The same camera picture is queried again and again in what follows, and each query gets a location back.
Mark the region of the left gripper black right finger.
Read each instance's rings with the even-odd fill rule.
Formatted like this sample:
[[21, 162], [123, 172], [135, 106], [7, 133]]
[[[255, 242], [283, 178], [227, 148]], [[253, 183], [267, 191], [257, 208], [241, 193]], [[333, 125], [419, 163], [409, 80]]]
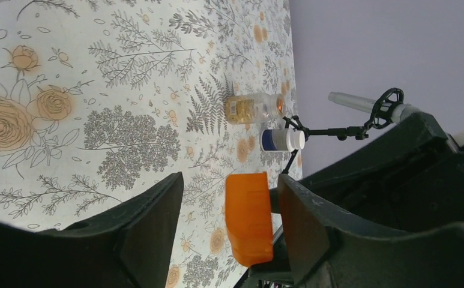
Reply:
[[411, 233], [361, 218], [288, 175], [278, 180], [299, 287], [464, 287], [464, 222]]

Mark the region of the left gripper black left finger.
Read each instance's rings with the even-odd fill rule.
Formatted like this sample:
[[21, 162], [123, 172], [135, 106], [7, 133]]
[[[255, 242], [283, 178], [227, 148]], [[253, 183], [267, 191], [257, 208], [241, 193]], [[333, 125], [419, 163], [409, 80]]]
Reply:
[[0, 223], [0, 287], [164, 287], [183, 189], [172, 173], [63, 230]]

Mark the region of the orange pill organizer box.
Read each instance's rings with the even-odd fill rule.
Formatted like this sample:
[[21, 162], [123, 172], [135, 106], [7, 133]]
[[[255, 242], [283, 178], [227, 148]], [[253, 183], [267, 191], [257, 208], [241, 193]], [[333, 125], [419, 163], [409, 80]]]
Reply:
[[267, 173], [233, 174], [226, 178], [225, 222], [232, 254], [240, 265], [251, 267], [273, 259]]

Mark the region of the clear pill bottle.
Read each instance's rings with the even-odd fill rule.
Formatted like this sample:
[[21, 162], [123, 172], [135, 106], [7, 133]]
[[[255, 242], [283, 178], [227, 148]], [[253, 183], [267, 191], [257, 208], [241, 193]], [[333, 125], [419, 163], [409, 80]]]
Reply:
[[231, 124], [259, 124], [284, 117], [285, 106], [281, 94], [236, 95], [224, 102], [224, 115]]

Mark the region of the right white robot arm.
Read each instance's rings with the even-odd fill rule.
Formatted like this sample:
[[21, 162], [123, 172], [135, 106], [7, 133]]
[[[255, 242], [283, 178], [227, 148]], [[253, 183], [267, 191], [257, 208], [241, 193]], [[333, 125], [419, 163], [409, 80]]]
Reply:
[[414, 113], [270, 191], [274, 258], [238, 287], [464, 287], [464, 145]]

